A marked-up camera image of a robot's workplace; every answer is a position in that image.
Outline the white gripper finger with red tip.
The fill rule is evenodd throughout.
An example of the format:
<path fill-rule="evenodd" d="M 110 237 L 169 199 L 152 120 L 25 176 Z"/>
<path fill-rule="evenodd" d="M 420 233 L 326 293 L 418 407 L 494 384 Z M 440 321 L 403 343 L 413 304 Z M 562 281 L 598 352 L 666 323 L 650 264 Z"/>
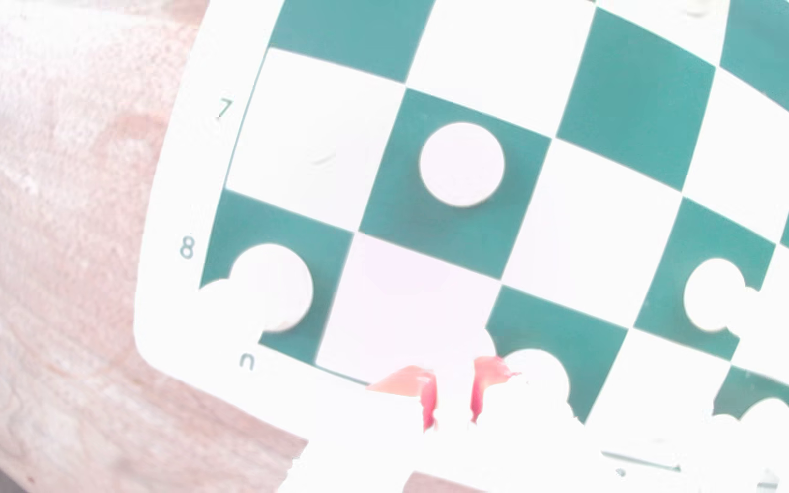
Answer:
<path fill-rule="evenodd" d="M 483 362 L 476 419 L 491 492 L 611 492 L 615 473 L 568 402 L 554 355 Z"/>
<path fill-rule="evenodd" d="M 422 455 L 436 377 L 417 366 L 331 398 L 292 463 L 293 492 L 401 492 Z"/>

